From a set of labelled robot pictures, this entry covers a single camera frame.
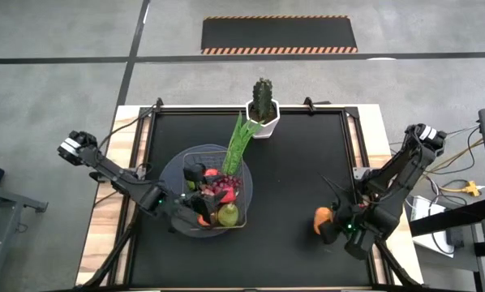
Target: wooden table frame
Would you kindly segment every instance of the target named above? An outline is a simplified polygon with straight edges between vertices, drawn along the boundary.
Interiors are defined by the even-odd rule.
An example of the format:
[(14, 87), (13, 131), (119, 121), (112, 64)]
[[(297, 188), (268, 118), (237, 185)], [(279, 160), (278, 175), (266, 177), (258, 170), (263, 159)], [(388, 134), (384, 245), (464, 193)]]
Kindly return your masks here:
[[(307, 107), (306, 105), (283, 105), (284, 107)], [(384, 131), (383, 119), (381, 117), (380, 107), (378, 105), (318, 105), (317, 107), (342, 108), (346, 106), (357, 107), (359, 112), (361, 132), (363, 133), (363, 143), (367, 150), (368, 164), (373, 168), (380, 168), (386, 163), (391, 155), (388, 146), (388, 140)], [(119, 106), (114, 119), (113, 130), (127, 125), (134, 119), (138, 118), (140, 108), (147, 106), (124, 105)], [(243, 105), (164, 105), (164, 108), (212, 108), (212, 107), (241, 107)], [(144, 161), (145, 145), (148, 138), (148, 125), (150, 118), (146, 118), (143, 123), (135, 122), (133, 125), (120, 130), (111, 136), (107, 157), (122, 167), (133, 167)], [(353, 144), (354, 156), (357, 167), (363, 166), (362, 149), (359, 148), (357, 127), (354, 120), (348, 118), (350, 135)], [(135, 141), (135, 133), (141, 131), (139, 141)], [(138, 144), (138, 151), (133, 152), (133, 145)], [(109, 184), (101, 184), (97, 190), (96, 201), (111, 194), (114, 190)], [(120, 209), (122, 205), (127, 205), (129, 212), (126, 218), (120, 218)], [(128, 222), (134, 212), (134, 204), (129, 204), (122, 195), (115, 194), (100, 202), (92, 211), (92, 217), (88, 228), (88, 236), (84, 245), (84, 251), (81, 257), (79, 270), (75, 284), (84, 284), (100, 267), (106, 256), (113, 249), (115, 238), (119, 233), (118, 226), (121, 220)], [(405, 213), (401, 215), (400, 224), (387, 241), (388, 249), (394, 254), (401, 266), (416, 281), (423, 283), (423, 277), (419, 269), (417, 255), (415, 253), (410, 226)], [(129, 243), (124, 247), (118, 268), (116, 268), (116, 282), (113, 283), (108, 277), (104, 283), (121, 284), (123, 275), (126, 272), (126, 258)], [(376, 276), (380, 284), (387, 283), (387, 277), (384, 272), (383, 260), (376, 247), (373, 247), (374, 265), (376, 267)]]

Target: concrete floor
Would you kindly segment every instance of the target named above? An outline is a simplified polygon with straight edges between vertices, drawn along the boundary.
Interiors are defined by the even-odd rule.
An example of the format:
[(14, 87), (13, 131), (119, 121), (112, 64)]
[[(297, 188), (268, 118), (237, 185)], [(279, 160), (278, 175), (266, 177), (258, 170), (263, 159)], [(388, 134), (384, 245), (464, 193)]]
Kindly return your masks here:
[[(140, 6), (141, 0), (0, 0), (0, 58), (127, 56)], [(485, 0), (160, 0), (149, 8), (139, 55), (198, 54), (208, 15), (271, 14), (349, 15), (360, 53), (485, 51)], [(45, 214), (24, 212), (29, 230), (18, 234), (6, 259), (2, 291), (72, 287), (97, 186), (56, 148), (71, 130), (106, 135), (124, 70), (124, 64), (0, 65), (2, 185), (49, 201)], [(261, 76), (285, 104), (306, 96), (380, 104), (391, 142), (410, 123), (444, 131), (474, 125), (485, 108), (485, 58), (137, 64), (127, 104), (157, 97), (166, 104), (242, 104)], [(462, 150), (466, 137), (450, 140), (446, 153)], [(437, 182), (468, 178), (485, 185), (483, 148), (474, 154), (472, 170)], [(456, 167), (469, 163), (465, 157)], [(429, 196), (429, 188), (414, 193)], [(431, 286), (474, 289), (471, 273), (419, 260)]]

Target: potted cactus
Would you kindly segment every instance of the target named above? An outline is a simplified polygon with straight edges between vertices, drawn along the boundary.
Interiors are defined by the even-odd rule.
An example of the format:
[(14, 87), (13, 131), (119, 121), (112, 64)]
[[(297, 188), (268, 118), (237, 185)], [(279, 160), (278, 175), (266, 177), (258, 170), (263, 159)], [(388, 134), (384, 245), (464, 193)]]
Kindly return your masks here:
[(246, 118), (254, 124), (261, 124), (261, 128), (254, 135), (254, 139), (269, 138), (278, 120), (281, 111), (278, 101), (272, 97), (272, 82), (260, 78), (253, 87), (253, 100), (246, 103)]

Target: white pot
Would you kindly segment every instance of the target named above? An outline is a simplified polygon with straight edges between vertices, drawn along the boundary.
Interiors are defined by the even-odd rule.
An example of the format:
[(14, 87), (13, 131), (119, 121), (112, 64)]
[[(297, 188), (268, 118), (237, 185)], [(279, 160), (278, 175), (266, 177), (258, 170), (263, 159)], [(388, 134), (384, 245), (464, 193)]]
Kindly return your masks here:
[[(253, 101), (248, 101), (246, 103), (246, 119), (248, 121), (251, 121), (255, 124), (259, 123), (257, 121), (254, 121), (250, 118), (250, 105)], [(253, 135), (253, 139), (267, 139), (269, 138), (272, 133), (273, 133), (273, 130), (275, 129), (275, 126), (278, 124), (278, 120), (281, 119), (281, 108), (278, 104), (278, 101), (272, 99), (272, 103), (275, 105), (275, 109), (277, 109), (277, 117), (274, 118), (271, 122), (268, 122), (267, 124), (265, 125), (262, 125), (262, 128), (260, 128), (260, 131), (256, 132), (254, 135)]]

